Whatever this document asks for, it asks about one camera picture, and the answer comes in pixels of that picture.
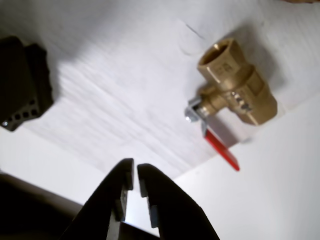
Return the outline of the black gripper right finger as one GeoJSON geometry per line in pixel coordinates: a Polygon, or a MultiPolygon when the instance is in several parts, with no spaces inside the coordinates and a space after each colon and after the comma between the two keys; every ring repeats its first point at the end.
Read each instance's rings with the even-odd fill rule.
{"type": "Polygon", "coordinates": [[[147,198],[151,227],[161,240],[218,240],[203,209],[155,166],[137,166],[140,194],[147,198]]]}

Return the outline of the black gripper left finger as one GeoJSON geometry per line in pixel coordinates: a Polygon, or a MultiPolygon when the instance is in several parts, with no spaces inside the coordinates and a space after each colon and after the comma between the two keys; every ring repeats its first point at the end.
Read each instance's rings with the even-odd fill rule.
{"type": "Polygon", "coordinates": [[[121,160],[103,179],[71,223],[72,240],[117,240],[134,188],[134,160],[121,160]]]}

